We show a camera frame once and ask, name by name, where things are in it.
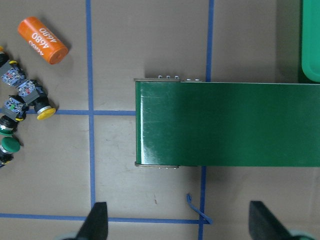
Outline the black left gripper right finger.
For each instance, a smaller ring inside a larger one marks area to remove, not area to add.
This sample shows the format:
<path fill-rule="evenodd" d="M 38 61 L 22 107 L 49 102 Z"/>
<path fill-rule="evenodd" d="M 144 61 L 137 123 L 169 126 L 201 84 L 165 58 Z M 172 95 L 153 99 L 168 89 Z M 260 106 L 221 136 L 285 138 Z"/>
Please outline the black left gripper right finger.
<path fill-rule="evenodd" d="M 289 240 L 292 235 L 262 201 L 249 203 L 248 231 L 252 240 Z"/>

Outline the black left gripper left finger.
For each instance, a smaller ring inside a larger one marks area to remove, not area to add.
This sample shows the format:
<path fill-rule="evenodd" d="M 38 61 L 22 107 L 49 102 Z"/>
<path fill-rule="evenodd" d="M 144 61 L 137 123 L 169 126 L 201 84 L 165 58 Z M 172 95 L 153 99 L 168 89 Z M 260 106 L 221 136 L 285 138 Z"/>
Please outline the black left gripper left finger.
<path fill-rule="evenodd" d="M 76 240 L 106 240 L 108 238 L 108 208 L 106 202 L 96 202 L 78 231 Z"/>

